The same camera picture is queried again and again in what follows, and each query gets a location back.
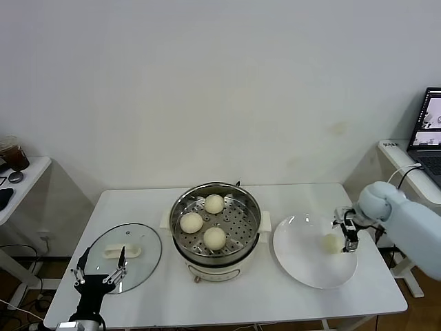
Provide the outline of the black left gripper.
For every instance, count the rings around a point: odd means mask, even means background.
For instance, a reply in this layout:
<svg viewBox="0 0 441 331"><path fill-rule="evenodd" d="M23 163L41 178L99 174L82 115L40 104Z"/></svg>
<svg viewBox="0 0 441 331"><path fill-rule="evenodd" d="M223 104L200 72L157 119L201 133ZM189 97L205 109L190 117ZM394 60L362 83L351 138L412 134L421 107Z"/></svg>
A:
<svg viewBox="0 0 441 331"><path fill-rule="evenodd" d="M80 294L79 304L76 313L79 314L98 314L105 295L111 293L127 274L125 246L121 248L121 253L117 262L116 270L109 276L106 274L85 275L85 265L88 260L90 247L80 256L75 268L70 272L74 276L74 289Z"/></svg>

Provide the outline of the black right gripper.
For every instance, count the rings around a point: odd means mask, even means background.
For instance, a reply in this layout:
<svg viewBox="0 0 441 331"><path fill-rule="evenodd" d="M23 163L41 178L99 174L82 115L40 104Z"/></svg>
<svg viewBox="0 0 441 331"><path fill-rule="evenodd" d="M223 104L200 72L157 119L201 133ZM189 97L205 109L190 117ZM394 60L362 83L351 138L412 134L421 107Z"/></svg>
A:
<svg viewBox="0 0 441 331"><path fill-rule="evenodd" d="M350 215L351 215L351 221L356 228L364 230L369 227L369 219L366 217L366 215L358 206L352 207L352 209L350 209ZM358 242L359 242L358 231L355 228L349 230L345 222L341 223L340 227L345 237L344 248L342 249L342 251L355 252L358 248Z"/></svg>

